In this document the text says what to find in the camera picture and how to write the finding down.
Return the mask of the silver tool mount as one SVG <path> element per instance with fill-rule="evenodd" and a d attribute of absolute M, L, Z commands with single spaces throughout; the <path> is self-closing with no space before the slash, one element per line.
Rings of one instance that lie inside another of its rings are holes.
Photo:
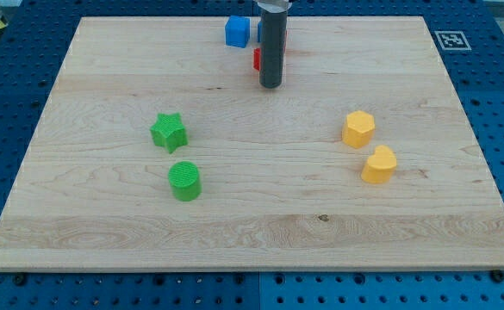
<path fill-rule="evenodd" d="M 285 12 L 288 11 L 293 1 L 292 0 L 254 0 L 261 9 L 268 12 Z"/>

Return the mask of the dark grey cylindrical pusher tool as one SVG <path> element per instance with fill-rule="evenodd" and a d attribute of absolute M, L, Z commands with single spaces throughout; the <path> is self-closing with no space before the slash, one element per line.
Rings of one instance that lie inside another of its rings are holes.
<path fill-rule="evenodd" d="M 261 9 L 259 82 L 267 89 L 277 88 L 283 80 L 287 17 L 286 11 L 273 13 Z"/>

